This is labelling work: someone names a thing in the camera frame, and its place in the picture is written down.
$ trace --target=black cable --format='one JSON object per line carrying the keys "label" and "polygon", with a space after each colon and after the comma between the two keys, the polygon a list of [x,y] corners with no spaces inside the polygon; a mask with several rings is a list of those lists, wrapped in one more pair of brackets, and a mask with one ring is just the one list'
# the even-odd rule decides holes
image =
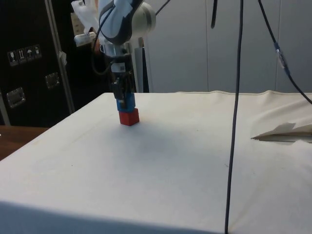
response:
{"label": "black cable", "polygon": [[171,0],[167,0],[167,1],[165,2],[165,4],[163,4],[163,5],[161,6],[161,8],[156,12],[156,15],[158,15],[158,14],[161,12],[161,10],[164,9],[164,7],[165,7],[170,1],[171,1]]}
{"label": "black cable", "polygon": [[271,27],[270,27],[270,23],[269,23],[269,21],[268,21],[267,15],[266,15],[265,10],[264,10],[264,8],[263,8],[262,2],[261,2],[261,0],[258,0],[258,2],[259,2],[259,5],[260,5],[260,8],[261,8],[261,12],[262,12],[264,21],[265,21],[265,23],[266,23],[266,25],[267,25],[267,28],[268,28],[268,30],[269,30],[269,32],[270,32],[270,35],[271,35],[271,38],[272,38],[272,40],[273,40],[273,43],[274,43],[276,52],[277,52],[277,54],[278,54],[278,59],[279,59],[279,61],[280,61],[280,63],[281,63],[282,68],[284,69],[286,75],[288,76],[289,80],[291,81],[292,85],[296,88],[296,90],[312,105],[312,100],[309,99],[309,98],[307,97],[307,95],[305,95],[305,93],[299,88],[299,86],[298,86],[298,85],[296,84],[296,82],[293,80],[292,75],[291,75],[291,72],[290,72],[289,67],[288,67],[288,64],[287,64],[287,62],[286,62],[286,60],[285,60],[285,57],[284,57],[284,55],[283,55],[283,52],[282,52],[282,50],[280,49],[278,43],[277,43],[276,40],[275,40],[274,34],[273,34],[272,29],[271,29]]}
{"label": "black cable", "polygon": [[233,172],[233,159],[234,159],[234,148],[235,148],[235,134],[236,134],[236,120],[238,110],[238,98],[239,98],[239,82],[240,82],[240,56],[243,38],[243,16],[244,16],[244,0],[240,0],[240,18],[239,18],[239,38],[238,38],[238,49],[237,49],[237,71],[236,71],[236,92],[235,92],[235,105],[233,115],[233,126],[232,126],[232,142],[231,142],[231,154],[229,164],[229,177],[228,177],[228,192],[226,199],[226,212],[225,212],[225,234],[229,232],[229,215],[230,215],[230,201],[231,201],[231,184],[232,184],[232,172]]}
{"label": "black cable", "polygon": [[215,27],[217,7],[218,7],[218,0],[214,0],[214,9],[213,9],[213,18],[211,20],[211,28]]}
{"label": "black cable", "polygon": [[93,47],[92,47],[92,54],[91,54],[91,66],[92,66],[92,70],[93,72],[98,75],[98,76],[103,76],[105,75],[109,69],[111,68],[112,64],[110,63],[110,65],[105,69],[104,72],[99,72],[97,69],[96,69],[96,66],[95,66],[95,62],[94,62],[94,53],[95,53],[95,49],[96,49],[96,44],[97,44],[97,40],[98,40],[98,37],[99,37],[99,34],[101,32],[101,28],[103,27],[104,23],[106,22],[107,18],[110,16],[110,14],[112,13],[113,9],[115,8],[115,6],[113,5],[111,8],[108,8],[107,10],[109,10],[109,12],[107,13],[107,15],[105,16],[103,22],[100,24],[99,28],[98,28],[98,31],[97,31],[97,35],[96,35],[96,38],[94,40],[94,44],[93,44]]}

